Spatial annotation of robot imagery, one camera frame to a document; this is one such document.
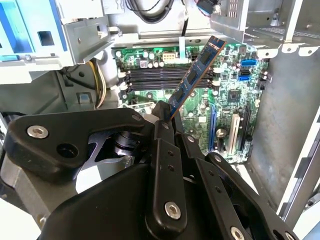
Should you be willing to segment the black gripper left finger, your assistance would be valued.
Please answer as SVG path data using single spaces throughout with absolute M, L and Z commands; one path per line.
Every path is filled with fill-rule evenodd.
M 158 103 L 153 114 L 153 123 L 130 108 L 27 115 L 12 121 L 4 141 L 5 161 L 24 175 L 32 197 L 29 212 L 37 216 L 48 210 L 47 222 L 59 205 L 80 194 L 76 178 L 86 164 L 95 164 L 100 151 L 106 158 L 134 156 L 133 165 L 182 168 L 168 105 Z

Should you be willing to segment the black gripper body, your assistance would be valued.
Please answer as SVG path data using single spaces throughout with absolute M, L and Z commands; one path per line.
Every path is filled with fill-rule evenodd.
M 135 164 L 66 200 L 42 240 L 224 240 L 226 232 L 180 165 Z

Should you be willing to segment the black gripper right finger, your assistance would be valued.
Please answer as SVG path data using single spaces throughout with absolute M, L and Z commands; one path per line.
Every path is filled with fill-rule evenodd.
M 206 220 L 215 240 L 296 240 L 293 230 L 218 153 L 202 154 L 184 132 L 179 115 L 172 119 L 184 171 L 201 188 Z

